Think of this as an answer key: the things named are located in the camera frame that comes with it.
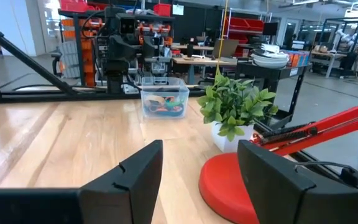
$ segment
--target potted plant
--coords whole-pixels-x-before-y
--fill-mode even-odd
[[[214,143],[222,152],[236,152],[238,141],[250,140],[255,120],[262,120],[278,111],[269,99],[275,93],[259,91],[253,80],[231,80],[220,74],[213,86],[206,88],[206,95],[198,98],[204,124],[213,123]]]

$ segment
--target red round base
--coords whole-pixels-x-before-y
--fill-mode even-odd
[[[242,181],[237,153],[208,160],[201,170],[198,187],[205,202],[220,216],[234,223],[259,224]]]

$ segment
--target wall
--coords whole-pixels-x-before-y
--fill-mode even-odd
[[[45,53],[44,42],[40,41],[43,39],[42,32],[37,31],[39,14],[35,12],[38,11],[33,4],[27,5],[26,0],[0,0],[0,31],[30,56]],[[2,49],[2,54],[11,55],[5,49]]]

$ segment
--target green artificial plant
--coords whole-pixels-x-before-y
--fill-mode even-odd
[[[204,124],[222,123],[218,135],[227,136],[232,141],[235,135],[244,135],[238,126],[248,126],[255,120],[276,114],[278,107],[268,101],[276,94],[267,89],[259,91],[256,86],[252,87],[252,82],[216,75],[214,85],[208,86],[206,95],[198,98]]]

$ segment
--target computer screen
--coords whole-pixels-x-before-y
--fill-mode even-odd
[[[358,223],[358,189],[240,141],[241,176],[260,224]]]
[[[156,140],[80,188],[0,189],[0,224],[151,223],[162,157]]]
[[[266,22],[262,31],[263,35],[277,35],[278,22]]]

